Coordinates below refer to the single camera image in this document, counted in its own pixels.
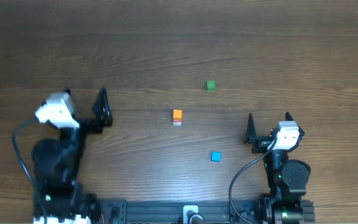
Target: block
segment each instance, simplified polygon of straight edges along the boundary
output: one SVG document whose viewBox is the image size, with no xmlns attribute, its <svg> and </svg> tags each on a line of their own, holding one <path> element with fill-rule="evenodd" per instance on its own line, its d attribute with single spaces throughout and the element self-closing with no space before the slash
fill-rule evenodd
<svg viewBox="0 0 358 224">
<path fill-rule="evenodd" d="M 221 161 L 221 153 L 220 152 L 212 152 L 211 161 L 220 162 Z"/>
<path fill-rule="evenodd" d="M 207 89 L 208 91 L 213 91 L 213 90 L 215 90 L 215 81 L 214 81 L 214 80 L 208 80 L 208 81 L 206 82 L 206 89 Z"/>
<path fill-rule="evenodd" d="M 173 110 L 173 119 L 182 120 L 182 110 Z"/>
</svg>

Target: wooden surface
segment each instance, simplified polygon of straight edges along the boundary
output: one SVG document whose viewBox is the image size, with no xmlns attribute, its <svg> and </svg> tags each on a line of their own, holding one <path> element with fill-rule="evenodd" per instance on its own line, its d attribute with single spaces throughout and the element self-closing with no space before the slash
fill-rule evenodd
<svg viewBox="0 0 358 224">
<path fill-rule="evenodd" d="M 306 131 L 290 155 L 312 167 L 317 221 L 358 222 L 358 0 L 0 0 L 0 222 L 32 218 L 12 130 L 66 87 L 88 116 L 102 86 L 115 120 L 88 138 L 79 178 L 99 197 L 227 200 L 256 157 L 242 144 L 248 113 L 268 134 L 290 111 Z M 49 136 L 22 133 L 29 166 Z M 262 166 L 235 198 L 267 191 Z"/>
</svg>

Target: orange block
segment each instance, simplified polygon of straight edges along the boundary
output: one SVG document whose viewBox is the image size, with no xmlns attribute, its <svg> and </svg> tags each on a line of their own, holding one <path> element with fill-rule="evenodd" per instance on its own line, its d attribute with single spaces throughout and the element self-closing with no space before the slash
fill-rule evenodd
<svg viewBox="0 0 358 224">
<path fill-rule="evenodd" d="M 173 110 L 173 119 L 181 120 L 182 119 L 182 110 Z"/>
</svg>

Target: black cable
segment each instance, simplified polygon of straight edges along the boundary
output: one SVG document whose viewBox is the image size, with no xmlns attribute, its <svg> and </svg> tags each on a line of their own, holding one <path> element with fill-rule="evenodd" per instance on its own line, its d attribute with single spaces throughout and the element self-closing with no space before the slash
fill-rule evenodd
<svg viewBox="0 0 358 224">
<path fill-rule="evenodd" d="M 235 176 L 234 178 L 231 180 L 230 183 L 230 187 L 229 187 L 229 203 L 230 206 L 233 208 L 233 211 L 242 219 L 244 220 L 246 223 L 248 224 L 253 224 L 252 222 L 248 221 L 246 218 L 244 218 L 238 211 L 237 209 L 234 207 L 233 204 L 233 199 L 231 197 L 231 192 L 233 189 L 233 185 L 235 183 L 235 181 L 237 180 L 237 178 L 246 170 L 248 169 L 250 166 L 254 165 L 255 163 L 257 163 L 258 161 L 260 161 L 261 159 L 263 159 L 267 154 L 269 154 L 273 149 L 274 145 L 276 145 L 276 140 L 274 140 L 273 144 L 270 146 L 270 148 L 267 149 L 267 151 L 265 153 L 263 153 L 261 156 L 259 156 L 258 158 L 254 159 L 253 161 L 251 161 L 250 163 L 248 163 L 245 167 L 243 167 Z"/>
<path fill-rule="evenodd" d="M 39 203 L 40 203 L 40 206 L 41 206 L 41 210 L 42 210 L 42 214 L 44 216 L 44 223 L 47 224 L 47 210 L 44 206 L 44 203 L 42 201 L 42 196 L 41 196 L 41 193 L 39 192 L 38 190 L 38 187 L 37 187 L 37 183 L 35 182 L 35 180 L 32 178 L 27 166 L 25 165 L 24 163 L 24 160 L 22 159 L 21 155 L 20 155 L 20 149 L 19 149 L 19 146 L 17 145 L 17 137 L 19 136 L 20 132 L 22 131 L 22 129 L 30 126 L 30 124 L 34 123 L 37 121 L 37 117 L 33 117 L 32 119 L 22 123 L 19 127 L 19 129 L 15 130 L 13 132 L 13 135 L 12 135 L 12 142 L 13 142 L 13 147 L 15 149 L 15 152 L 16 152 L 16 155 L 17 155 L 17 158 L 19 159 L 19 164 L 21 165 L 21 167 L 23 168 L 23 171 L 24 173 L 26 174 L 26 176 L 29 178 L 30 180 L 30 183 L 34 189 L 34 192 L 35 192 L 35 196 L 37 197 Z"/>
</svg>

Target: green cube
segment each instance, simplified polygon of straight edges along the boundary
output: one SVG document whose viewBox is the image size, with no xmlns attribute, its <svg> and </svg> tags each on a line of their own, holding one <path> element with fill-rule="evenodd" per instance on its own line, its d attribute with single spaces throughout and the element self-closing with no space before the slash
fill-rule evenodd
<svg viewBox="0 0 358 224">
<path fill-rule="evenodd" d="M 213 91 L 213 90 L 215 90 L 215 81 L 214 81 L 214 80 L 208 80 L 208 81 L 206 82 L 206 89 L 207 89 L 208 91 Z"/>
</svg>

